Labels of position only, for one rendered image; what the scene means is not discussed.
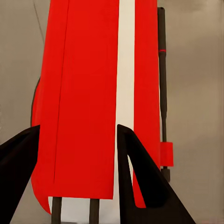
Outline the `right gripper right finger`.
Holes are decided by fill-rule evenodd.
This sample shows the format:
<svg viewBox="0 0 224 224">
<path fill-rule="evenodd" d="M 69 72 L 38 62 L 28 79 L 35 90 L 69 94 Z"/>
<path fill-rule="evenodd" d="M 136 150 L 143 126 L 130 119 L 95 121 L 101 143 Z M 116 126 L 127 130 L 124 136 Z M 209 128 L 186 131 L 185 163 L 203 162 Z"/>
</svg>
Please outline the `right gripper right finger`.
<svg viewBox="0 0 224 224">
<path fill-rule="evenodd" d="M 135 132 L 117 125 L 120 224 L 195 224 Z M 128 155 L 146 208 L 135 205 Z"/>
</svg>

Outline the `radio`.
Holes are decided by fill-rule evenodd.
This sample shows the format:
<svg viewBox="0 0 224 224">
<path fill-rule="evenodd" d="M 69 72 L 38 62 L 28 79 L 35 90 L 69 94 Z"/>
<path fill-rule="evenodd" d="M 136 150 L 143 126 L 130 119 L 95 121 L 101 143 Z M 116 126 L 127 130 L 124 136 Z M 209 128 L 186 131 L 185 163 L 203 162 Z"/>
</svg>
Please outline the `radio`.
<svg viewBox="0 0 224 224">
<path fill-rule="evenodd" d="M 32 187 L 51 224 L 120 224 L 118 124 L 170 182 L 166 118 L 165 8 L 157 0 L 50 0 L 30 127 L 40 125 Z M 146 208 L 128 161 L 135 205 Z"/>
</svg>

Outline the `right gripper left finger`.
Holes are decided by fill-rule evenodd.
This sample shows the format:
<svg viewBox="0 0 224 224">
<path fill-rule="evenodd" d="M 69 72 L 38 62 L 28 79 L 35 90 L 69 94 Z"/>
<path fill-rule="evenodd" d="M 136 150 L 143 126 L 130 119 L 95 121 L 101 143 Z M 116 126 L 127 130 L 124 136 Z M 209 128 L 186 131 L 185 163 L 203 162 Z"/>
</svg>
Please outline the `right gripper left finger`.
<svg viewBox="0 0 224 224">
<path fill-rule="evenodd" d="M 0 145 L 0 224 L 11 221 L 37 164 L 40 125 Z"/>
</svg>

